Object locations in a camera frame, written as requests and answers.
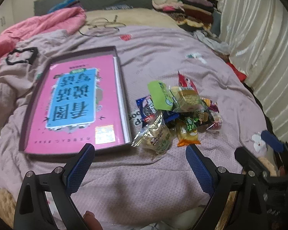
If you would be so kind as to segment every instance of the pink book cover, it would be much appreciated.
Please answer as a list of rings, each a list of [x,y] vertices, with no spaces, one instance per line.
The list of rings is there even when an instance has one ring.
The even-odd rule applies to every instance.
[[[113,55],[51,64],[26,132],[24,152],[78,153],[124,144]]]

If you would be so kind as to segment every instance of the pile of snacks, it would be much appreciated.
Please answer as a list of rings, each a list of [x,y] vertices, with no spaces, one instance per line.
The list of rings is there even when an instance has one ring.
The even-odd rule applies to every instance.
[[[134,138],[133,147],[164,153],[171,143],[169,129],[176,130],[178,147],[200,144],[198,132],[221,129],[217,103],[201,98],[193,81],[179,72],[178,83],[167,88],[165,83],[154,80],[148,84],[150,95],[136,100],[143,128]]]

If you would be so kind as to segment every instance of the blue cloth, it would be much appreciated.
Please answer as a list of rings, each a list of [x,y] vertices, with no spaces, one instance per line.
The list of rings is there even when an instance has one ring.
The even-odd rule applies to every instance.
[[[75,3],[78,3],[78,0],[64,0],[64,2],[61,2],[55,6],[53,6],[48,12],[47,14],[50,14],[56,10],[62,9],[62,8],[66,8],[66,7],[70,7],[71,5],[74,5]]]

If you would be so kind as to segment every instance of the green snack packet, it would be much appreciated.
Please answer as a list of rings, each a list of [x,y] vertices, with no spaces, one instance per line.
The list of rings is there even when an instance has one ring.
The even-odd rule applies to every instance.
[[[151,99],[154,102],[155,109],[165,111],[172,110],[173,98],[165,83],[154,80],[148,83],[147,87],[151,94]]]

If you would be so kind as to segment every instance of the wall socket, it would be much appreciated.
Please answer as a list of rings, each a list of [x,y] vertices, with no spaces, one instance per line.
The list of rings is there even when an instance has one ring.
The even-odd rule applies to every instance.
[[[5,17],[4,16],[0,18],[0,25],[1,25],[1,27],[3,27],[5,25]]]

